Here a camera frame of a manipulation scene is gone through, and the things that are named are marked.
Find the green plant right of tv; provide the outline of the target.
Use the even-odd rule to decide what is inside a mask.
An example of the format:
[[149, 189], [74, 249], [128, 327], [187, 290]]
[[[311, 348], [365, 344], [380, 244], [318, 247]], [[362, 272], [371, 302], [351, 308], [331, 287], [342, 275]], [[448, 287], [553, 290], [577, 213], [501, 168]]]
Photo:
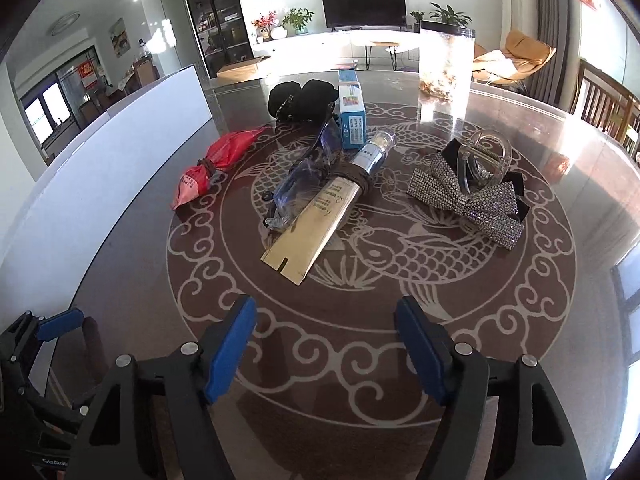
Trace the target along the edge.
[[431, 6], [432, 10], [428, 14], [431, 21], [459, 27], [469, 27], [472, 23], [472, 18], [468, 14], [457, 12], [448, 4], [441, 6], [432, 2]]

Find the blue white medicine box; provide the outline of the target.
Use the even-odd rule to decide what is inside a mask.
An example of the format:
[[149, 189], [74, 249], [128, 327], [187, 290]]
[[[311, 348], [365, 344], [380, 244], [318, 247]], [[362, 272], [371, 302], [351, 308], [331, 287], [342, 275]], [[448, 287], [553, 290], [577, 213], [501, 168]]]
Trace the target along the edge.
[[362, 148], [367, 142], [366, 107], [354, 70], [338, 71], [338, 108], [343, 148]]

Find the rhinestone bow hair clip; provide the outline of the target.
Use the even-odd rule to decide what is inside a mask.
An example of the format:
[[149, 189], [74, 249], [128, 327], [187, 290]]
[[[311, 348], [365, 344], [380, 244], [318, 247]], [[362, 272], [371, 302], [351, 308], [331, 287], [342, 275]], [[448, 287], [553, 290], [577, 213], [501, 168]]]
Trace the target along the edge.
[[463, 194], [457, 177], [461, 142], [449, 141], [431, 157], [426, 169], [414, 170], [407, 193], [425, 205], [469, 220], [484, 237], [511, 250], [525, 231], [529, 212], [524, 203], [524, 177], [510, 167], [500, 184]]

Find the dark display cabinet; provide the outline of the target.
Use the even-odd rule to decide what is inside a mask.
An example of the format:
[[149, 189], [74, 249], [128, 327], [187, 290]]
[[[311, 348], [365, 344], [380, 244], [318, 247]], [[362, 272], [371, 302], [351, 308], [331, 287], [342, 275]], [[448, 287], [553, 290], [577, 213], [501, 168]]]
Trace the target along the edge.
[[240, 0], [186, 0], [206, 73], [254, 58]]

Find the clear cap cosmetic bottle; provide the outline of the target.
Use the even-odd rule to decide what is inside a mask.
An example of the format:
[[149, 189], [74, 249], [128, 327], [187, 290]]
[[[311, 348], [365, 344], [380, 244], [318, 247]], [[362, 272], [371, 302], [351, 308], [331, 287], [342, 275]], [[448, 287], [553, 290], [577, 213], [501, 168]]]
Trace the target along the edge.
[[352, 165], [373, 177], [384, 165], [396, 144], [395, 135], [387, 130], [376, 130], [366, 144], [350, 160]]

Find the red snack packet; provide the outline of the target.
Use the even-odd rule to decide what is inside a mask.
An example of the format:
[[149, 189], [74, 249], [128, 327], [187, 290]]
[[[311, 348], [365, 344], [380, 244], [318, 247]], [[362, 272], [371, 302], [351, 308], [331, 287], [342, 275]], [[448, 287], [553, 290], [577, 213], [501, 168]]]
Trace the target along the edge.
[[178, 207], [203, 196], [209, 190], [216, 174], [222, 174], [231, 169], [257, 140], [258, 136], [266, 130], [266, 127], [262, 127], [230, 132], [215, 141], [195, 166], [183, 171], [171, 203], [171, 209], [176, 210]]

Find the wooden dining chair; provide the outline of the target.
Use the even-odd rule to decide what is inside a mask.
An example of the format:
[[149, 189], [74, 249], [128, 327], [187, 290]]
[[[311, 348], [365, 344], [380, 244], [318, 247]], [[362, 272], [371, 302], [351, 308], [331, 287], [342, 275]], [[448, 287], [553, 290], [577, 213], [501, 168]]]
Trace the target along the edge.
[[583, 58], [570, 114], [615, 140], [639, 163], [639, 99]]

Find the white tv console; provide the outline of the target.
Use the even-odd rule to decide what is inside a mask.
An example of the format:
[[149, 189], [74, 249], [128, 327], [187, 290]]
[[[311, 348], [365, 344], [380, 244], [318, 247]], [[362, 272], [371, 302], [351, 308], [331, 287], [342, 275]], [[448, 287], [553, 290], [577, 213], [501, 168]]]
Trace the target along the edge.
[[255, 44], [256, 56], [269, 56], [282, 74], [327, 72], [339, 68], [402, 70], [419, 68], [419, 35], [390, 29], [317, 32]]

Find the black television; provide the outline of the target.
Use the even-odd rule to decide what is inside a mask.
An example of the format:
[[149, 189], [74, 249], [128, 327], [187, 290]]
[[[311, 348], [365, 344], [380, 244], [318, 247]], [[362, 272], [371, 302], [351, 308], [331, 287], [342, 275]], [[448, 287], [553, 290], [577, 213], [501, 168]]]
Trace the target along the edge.
[[326, 26], [404, 27], [406, 0], [322, 0]]

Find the green potted plant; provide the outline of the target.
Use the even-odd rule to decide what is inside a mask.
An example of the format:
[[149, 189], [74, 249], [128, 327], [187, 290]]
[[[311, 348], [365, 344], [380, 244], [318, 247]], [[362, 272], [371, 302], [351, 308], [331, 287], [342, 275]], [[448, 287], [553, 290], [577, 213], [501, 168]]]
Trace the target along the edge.
[[306, 8], [291, 8], [283, 15], [282, 25], [292, 34], [306, 34], [313, 17], [314, 11]]

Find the orange lounge chair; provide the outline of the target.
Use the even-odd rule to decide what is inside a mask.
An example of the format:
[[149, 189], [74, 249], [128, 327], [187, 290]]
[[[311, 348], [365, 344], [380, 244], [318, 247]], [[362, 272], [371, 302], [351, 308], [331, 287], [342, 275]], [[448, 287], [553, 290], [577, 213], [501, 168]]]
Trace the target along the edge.
[[502, 49], [474, 47], [472, 78], [479, 84], [517, 84], [541, 70], [555, 52], [555, 47], [513, 29]]

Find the white cardboard storage box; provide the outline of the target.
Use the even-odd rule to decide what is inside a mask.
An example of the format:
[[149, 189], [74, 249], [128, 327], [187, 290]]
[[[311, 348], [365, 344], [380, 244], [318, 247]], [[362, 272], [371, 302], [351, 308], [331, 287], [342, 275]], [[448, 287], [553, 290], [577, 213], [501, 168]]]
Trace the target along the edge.
[[189, 66], [134, 92], [70, 142], [1, 242], [1, 324], [70, 306], [107, 235], [212, 113]]

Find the cardboard box on floor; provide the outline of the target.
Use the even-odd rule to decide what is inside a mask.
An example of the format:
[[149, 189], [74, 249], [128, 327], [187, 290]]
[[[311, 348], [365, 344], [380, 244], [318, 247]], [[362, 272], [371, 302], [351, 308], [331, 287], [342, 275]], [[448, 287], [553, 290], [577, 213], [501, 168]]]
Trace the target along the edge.
[[269, 56], [258, 56], [251, 60], [225, 65], [216, 73], [218, 84], [239, 84], [240, 82], [259, 79], [268, 73]]

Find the clear safety glasses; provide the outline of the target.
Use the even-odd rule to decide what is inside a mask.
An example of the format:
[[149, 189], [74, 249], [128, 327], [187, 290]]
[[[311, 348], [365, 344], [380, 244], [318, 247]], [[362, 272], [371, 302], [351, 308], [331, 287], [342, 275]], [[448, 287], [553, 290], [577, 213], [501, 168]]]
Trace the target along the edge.
[[318, 134], [293, 162], [285, 179], [270, 195], [262, 224], [269, 231], [283, 232], [321, 190], [329, 172], [343, 159], [340, 127], [335, 105], [328, 105]]

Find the clear plastic container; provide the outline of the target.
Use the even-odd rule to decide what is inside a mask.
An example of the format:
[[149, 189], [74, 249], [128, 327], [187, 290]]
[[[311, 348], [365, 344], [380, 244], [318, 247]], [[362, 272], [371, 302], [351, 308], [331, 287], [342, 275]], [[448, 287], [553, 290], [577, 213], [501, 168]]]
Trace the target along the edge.
[[424, 96], [452, 102], [470, 88], [473, 29], [422, 21], [419, 32], [419, 89]]

